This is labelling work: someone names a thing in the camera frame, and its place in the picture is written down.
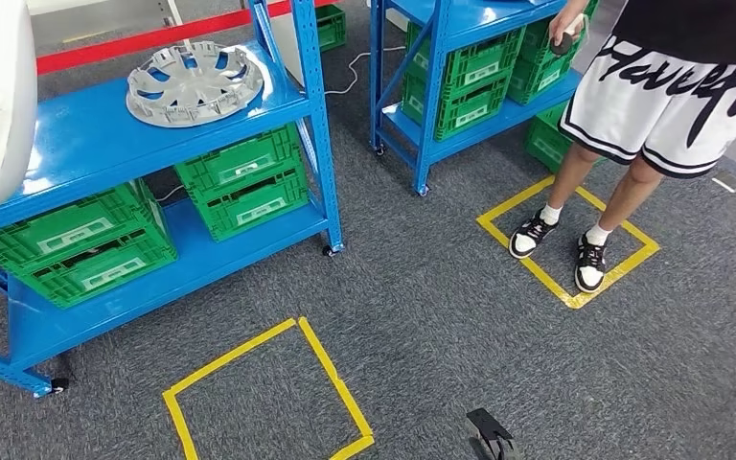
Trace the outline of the person's right hand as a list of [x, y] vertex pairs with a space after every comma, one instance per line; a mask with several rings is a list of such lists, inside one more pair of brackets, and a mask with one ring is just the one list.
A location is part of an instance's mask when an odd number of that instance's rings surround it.
[[578, 17], [584, 13], [588, 3], [588, 0], [567, 0], [564, 7], [550, 21], [548, 32], [555, 45], [563, 41], [564, 33], [571, 26], [574, 29], [570, 36], [573, 39], [580, 37], [585, 20]]

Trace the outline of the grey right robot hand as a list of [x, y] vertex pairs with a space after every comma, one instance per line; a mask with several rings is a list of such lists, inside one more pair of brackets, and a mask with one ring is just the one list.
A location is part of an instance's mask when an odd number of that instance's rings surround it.
[[485, 408], [476, 408], [467, 413], [467, 418], [478, 430], [480, 440], [493, 459], [521, 460], [522, 452], [514, 436]]

